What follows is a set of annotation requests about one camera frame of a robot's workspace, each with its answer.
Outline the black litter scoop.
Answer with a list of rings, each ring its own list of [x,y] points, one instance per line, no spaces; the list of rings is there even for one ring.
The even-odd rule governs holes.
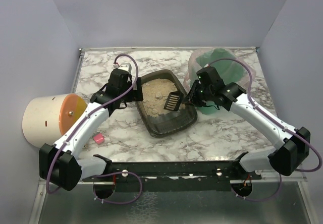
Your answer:
[[[164,104],[164,109],[169,111],[185,109],[186,106],[183,103],[183,99],[184,94],[181,91],[170,92]]]

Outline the dark grey litter box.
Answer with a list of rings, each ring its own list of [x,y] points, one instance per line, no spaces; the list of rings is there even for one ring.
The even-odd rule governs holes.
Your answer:
[[[187,95],[182,83],[170,70],[159,70],[141,77],[141,83],[145,84],[151,80],[167,79],[172,81],[176,89]],[[185,106],[178,111],[169,111],[158,117],[149,116],[143,102],[136,102],[137,110],[149,134],[155,138],[162,138],[178,133],[192,126],[197,121],[197,111],[193,106]]]

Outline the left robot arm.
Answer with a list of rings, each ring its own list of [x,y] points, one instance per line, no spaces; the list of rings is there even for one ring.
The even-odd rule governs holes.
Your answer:
[[[142,100],[141,78],[114,69],[108,83],[92,95],[76,123],[54,144],[40,148],[39,175],[46,181],[46,188],[55,184],[70,191],[80,180],[102,175],[110,160],[99,155],[79,159],[79,154],[97,128],[121,108],[121,103]]]

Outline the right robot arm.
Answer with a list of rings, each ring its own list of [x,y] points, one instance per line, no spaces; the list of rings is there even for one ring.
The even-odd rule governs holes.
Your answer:
[[[308,157],[309,146],[301,141],[302,138],[310,139],[310,132],[305,127],[296,129],[281,121],[255,100],[249,99],[246,90],[237,83],[225,84],[214,67],[197,72],[197,79],[182,103],[205,107],[209,101],[246,120],[273,145],[270,150],[246,153],[238,158],[241,168],[247,173],[275,170],[283,176],[290,176]]]

